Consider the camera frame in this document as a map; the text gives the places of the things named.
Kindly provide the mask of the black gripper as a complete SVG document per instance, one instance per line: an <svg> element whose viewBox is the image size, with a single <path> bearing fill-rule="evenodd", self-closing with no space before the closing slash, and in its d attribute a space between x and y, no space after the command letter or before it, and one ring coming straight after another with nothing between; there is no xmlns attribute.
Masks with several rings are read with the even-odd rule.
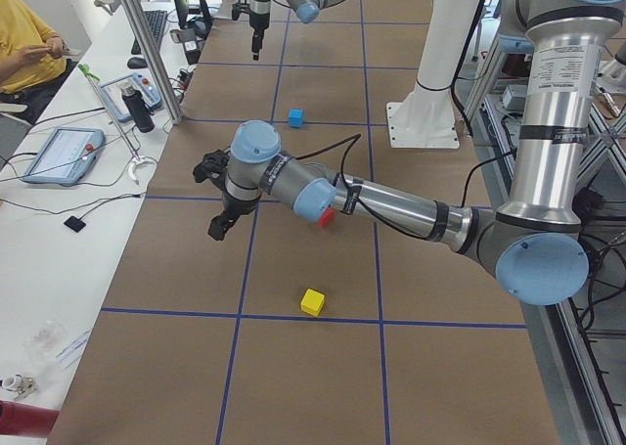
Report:
<svg viewBox="0 0 626 445"><path fill-rule="evenodd" d="M211 219L207 234L215 241L224 241L228 231L241 216L257 209L261 195L258 188L245 188L232 180L226 180L222 195L224 209Z"/></svg>
<svg viewBox="0 0 626 445"><path fill-rule="evenodd" d="M263 48L263 35L269 27L269 1L250 0L249 10L249 25L253 29L251 41L252 59L258 62Z"/></svg>

